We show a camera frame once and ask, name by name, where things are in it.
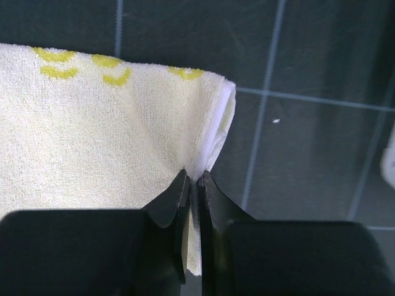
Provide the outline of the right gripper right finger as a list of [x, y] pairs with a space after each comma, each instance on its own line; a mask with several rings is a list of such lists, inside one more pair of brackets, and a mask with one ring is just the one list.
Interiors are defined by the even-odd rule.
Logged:
[[233, 295], [234, 266], [228, 227], [255, 219], [226, 196], [205, 171], [197, 182], [203, 295]]

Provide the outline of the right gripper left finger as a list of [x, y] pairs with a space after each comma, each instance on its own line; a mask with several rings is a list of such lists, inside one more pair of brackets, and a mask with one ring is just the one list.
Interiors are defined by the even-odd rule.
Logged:
[[168, 188], [143, 207], [161, 229], [169, 229], [171, 254], [175, 271], [182, 284], [186, 282], [190, 208], [190, 178], [180, 170]]

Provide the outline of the yellow towel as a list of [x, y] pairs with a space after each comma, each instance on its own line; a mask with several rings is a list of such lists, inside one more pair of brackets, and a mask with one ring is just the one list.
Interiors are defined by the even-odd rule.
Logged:
[[227, 138], [236, 86], [216, 73], [1, 45], [1, 215], [141, 208], [193, 181]]

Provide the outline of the black grid mat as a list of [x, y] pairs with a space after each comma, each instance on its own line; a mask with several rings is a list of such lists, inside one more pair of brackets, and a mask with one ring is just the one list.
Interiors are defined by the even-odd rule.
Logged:
[[393, 1], [2, 1], [1, 41], [221, 74], [236, 113], [212, 174], [233, 200], [394, 228]]

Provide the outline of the white perforated plastic basket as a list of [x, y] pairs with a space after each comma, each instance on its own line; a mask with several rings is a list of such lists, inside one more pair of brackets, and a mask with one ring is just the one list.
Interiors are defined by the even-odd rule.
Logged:
[[383, 155], [380, 163], [381, 176], [393, 189], [395, 189], [395, 145], [394, 135], [395, 127], [393, 126], [391, 134], [388, 139], [386, 148], [383, 150]]

